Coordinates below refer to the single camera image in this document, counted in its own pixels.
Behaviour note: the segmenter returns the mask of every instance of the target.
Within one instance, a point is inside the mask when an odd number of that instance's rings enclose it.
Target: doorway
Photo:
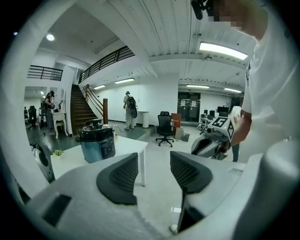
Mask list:
[[[181,113],[182,121],[199,122],[200,93],[179,92],[177,113]]]

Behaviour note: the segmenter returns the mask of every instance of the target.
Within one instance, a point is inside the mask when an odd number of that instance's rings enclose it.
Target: fluorescent light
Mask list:
[[[209,86],[187,85],[188,88],[209,88]]]
[[[46,38],[49,40],[49,41],[53,41],[55,39],[55,37],[52,35],[52,34],[47,34]]]
[[[224,88],[224,90],[226,90],[226,91],[231,91],[231,92],[241,93],[241,91],[234,90],[234,89],[230,89],[230,88]]]
[[[131,82],[131,81],[134,81],[135,79],[134,78],[128,78],[128,79],[125,79],[125,80],[121,80],[121,81],[116,81],[114,83],[116,84],[119,84],[119,83],[126,83],[126,82]]]
[[[246,55],[242,52],[236,51],[234,49],[224,47],[224,46],[220,46],[220,45],[217,45],[217,44],[211,44],[211,43],[201,43],[200,44],[200,50],[223,53],[223,54],[227,54],[227,55],[239,58],[241,60],[244,60],[248,56],[248,55]]]
[[[99,89],[99,88],[104,88],[104,87],[105,87],[105,85],[101,85],[101,86],[96,87],[96,88],[94,88],[94,89]]]

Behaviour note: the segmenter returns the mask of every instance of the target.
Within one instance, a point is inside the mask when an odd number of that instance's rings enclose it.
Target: wooden stair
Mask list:
[[[78,85],[72,85],[71,91],[71,125],[73,135],[82,128],[86,121],[97,118],[85,100]]]

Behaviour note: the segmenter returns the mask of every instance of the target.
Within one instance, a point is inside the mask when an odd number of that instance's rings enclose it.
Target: pressure cooker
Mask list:
[[[84,127],[78,131],[84,159],[89,163],[111,158],[116,154],[113,129],[103,127],[102,119],[86,121]]]

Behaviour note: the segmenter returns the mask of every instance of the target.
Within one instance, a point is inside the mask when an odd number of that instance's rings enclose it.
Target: backpack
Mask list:
[[[129,97],[127,100],[127,106],[136,107],[135,99],[133,97]]]

